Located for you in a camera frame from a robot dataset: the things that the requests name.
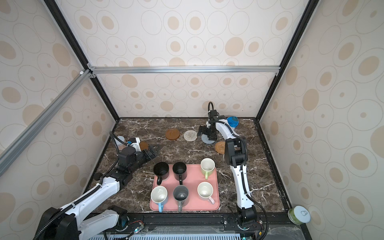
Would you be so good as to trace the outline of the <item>dark wooden coaster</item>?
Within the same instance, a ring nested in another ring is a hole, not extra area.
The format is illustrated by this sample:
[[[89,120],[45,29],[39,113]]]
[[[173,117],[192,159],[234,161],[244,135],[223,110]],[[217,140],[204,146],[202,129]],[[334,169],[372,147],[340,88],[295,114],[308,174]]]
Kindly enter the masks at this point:
[[[140,142],[139,146],[140,146],[141,151],[144,151],[144,150],[147,151],[149,149],[149,144],[146,142]]]

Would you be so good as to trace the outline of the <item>blue-grey woven coaster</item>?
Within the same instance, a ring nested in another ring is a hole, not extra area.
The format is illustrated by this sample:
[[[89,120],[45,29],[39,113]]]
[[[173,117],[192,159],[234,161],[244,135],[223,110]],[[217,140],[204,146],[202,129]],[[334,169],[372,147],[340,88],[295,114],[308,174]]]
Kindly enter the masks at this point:
[[[201,135],[201,139],[207,145],[211,145],[211,144],[215,143],[215,140],[210,140],[209,137],[207,135],[204,135],[204,134]]]

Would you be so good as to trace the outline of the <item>white woven coaster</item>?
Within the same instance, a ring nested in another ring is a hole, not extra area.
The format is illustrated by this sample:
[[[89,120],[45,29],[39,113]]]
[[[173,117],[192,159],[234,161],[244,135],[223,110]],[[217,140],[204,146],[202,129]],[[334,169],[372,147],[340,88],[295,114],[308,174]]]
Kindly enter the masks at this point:
[[[187,142],[194,142],[198,138],[198,133],[194,130],[188,130],[183,137]]]

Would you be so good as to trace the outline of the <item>rattan coaster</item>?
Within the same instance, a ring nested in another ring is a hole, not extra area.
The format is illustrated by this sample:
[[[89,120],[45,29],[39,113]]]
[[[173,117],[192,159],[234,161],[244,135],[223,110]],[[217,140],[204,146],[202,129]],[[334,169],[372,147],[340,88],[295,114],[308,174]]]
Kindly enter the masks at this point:
[[[224,141],[216,143],[215,144],[215,151],[218,154],[224,155],[225,154],[225,145],[226,145],[226,142],[224,142]]]

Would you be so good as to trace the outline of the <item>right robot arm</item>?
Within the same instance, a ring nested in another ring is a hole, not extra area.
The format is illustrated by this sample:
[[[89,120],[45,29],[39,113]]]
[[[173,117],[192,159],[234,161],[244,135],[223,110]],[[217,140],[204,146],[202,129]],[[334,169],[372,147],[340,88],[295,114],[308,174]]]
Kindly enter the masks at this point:
[[[224,159],[234,176],[237,193],[237,221],[240,229],[249,229],[258,221],[257,207],[264,208],[250,194],[247,176],[248,149],[246,139],[238,135],[226,119],[208,120],[199,133],[215,140],[217,133],[225,139]]]

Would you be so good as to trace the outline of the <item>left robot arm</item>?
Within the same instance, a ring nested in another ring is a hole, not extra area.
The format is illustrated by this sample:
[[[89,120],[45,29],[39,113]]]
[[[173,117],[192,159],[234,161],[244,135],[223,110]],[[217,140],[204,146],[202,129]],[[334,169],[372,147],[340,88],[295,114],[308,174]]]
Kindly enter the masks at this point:
[[[92,189],[58,209],[46,210],[39,222],[35,240],[87,240],[108,229],[124,231],[129,225],[127,210],[112,206],[89,217],[109,197],[122,190],[133,174],[158,156],[158,146],[137,151],[127,146],[118,152],[116,161],[105,174],[97,173],[99,180]]]

